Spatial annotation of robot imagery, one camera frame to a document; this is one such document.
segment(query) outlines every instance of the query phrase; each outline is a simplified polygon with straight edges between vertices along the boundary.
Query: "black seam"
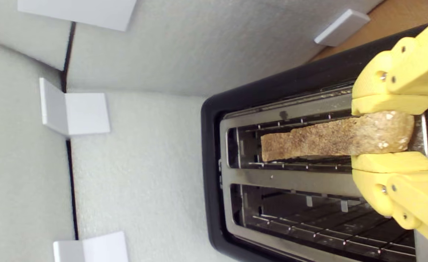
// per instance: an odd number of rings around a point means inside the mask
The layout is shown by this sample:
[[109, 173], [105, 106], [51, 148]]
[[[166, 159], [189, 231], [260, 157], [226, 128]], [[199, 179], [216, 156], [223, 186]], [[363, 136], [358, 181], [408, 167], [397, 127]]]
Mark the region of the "black seam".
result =
[[76, 22], [71, 22], [70, 34], [68, 36], [67, 53], [65, 55], [65, 63], [63, 65], [63, 71], [60, 74], [60, 80], [62, 84], [62, 92], [67, 93], [67, 77], [68, 77], [68, 66], [70, 64], [71, 49], [73, 46], [74, 32], [76, 30]]
[[[63, 71], [60, 72], [60, 81], [62, 85], [62, 92], [67, 93], [67, 75], [68, 75], [68, 66], [70, 64], [71, 58], [71, 49], [73, 46], [74, 32], [76, 29], [76, 22], [71, 23], [70, 34], [68, 37], [67, 53], [65, 56], [65, 63], [63, 65]], [[71, 187], [71, 205], [72, 205], [72, 215], [73, 215], [73, 228], [74, 228], [74, 239], [79, 240], [78, 233], [78, 219], [76, 216], [76, 200], [74, 194], [74, 176], [73, 176], [73, 161], [71, 153], [71, 141], [67, 139], [67, 156], [68, 156], [68, 170], [70, 173], [70, 187]]]
[[76, 216], [76, 200], [74, 195], [73, 161], [71, 156], [71, 141], [69, 139], [67, 140], [67, 155], [68, 155], [68, 168], [70, 171], [71, 206], [72, 206], [72, 213], [73, 213], [74, 239], [79, 240], [78, 219]]

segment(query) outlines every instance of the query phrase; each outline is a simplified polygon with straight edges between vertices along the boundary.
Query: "white foam panel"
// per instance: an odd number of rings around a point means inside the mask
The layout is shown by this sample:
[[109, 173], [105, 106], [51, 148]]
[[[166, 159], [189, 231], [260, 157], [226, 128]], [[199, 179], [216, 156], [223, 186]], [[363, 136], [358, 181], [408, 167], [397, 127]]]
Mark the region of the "white foam panel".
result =
[[68, 75], [82, 89], [210, 96], [307, 62], [345, 10], [381, 0], [141, 0], [125, 33], [78, 24]]
[[17, 0], [0, 0], [0, 44], [63, 69], [71, 22], [21, 13]]
[[0, 261], [53, 262], [74, 238], [65, 139], [41, 123], [38, 78], [58, 71], [0, 47]]
[[209, 243], [203, 98], [107, 93], [112, 132], [72, 138], [79, 235], [122, 230], [130, 261], [233, 261]]

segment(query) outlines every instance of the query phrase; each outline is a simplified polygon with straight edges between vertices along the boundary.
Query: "toaster slot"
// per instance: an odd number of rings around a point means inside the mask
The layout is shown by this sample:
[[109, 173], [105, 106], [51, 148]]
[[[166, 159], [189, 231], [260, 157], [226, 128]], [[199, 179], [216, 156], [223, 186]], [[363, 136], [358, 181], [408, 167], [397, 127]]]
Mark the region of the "toaster slot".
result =
[[228, 164], [231, 168], [350, 172], [352, 163], [349, 156], [309, 156], [265, 162], [261, 154], [261, 136], [265, 134], [284, 133], [350, 117], [353, 117], [350, 110], [342, 110], [231, 128], [227, 132]]
[[363, 199], [240, 184], [230, 190], [234, 220], [242, 227], [336, 254], [416, 261], [414, 232]]

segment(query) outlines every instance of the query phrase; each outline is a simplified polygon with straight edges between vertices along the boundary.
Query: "metal bolt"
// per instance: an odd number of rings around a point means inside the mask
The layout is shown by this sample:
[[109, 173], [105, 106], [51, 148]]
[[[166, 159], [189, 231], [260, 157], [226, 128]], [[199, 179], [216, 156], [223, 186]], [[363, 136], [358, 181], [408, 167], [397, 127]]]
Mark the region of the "metal bolt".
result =
[[387, 78], [387, 72], [382, 73], [382, 76], [380, 77], [380, 79], [385, 82], [385, 79]]

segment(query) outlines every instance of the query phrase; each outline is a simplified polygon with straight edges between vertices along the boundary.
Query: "white block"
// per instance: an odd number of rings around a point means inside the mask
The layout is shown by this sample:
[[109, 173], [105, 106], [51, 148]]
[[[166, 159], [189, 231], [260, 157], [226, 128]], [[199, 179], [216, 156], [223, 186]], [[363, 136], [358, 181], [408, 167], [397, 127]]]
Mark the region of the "white block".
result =
[[326, 46], [338, 46], [369, 21], [370, 18], [364, 13], [351, 9], [346, 10], [328, 28], [314, 38], [314, 42]]
[[102, 93], [65, 94], [70, 135], [110, 132], [107, 103]]
[[42, 124], [65, 136], [110, 132], [105, 94], [64, 94], [39, 78]]
[[18, 0], [18, 10], [125, 31], [136, 0]]
[[128, 262], [125, 234], [54, 242], [55, 262]]
[[68, 134], [67, 105], [62, 91], [39, 78], [42, 124], [60, 134]]

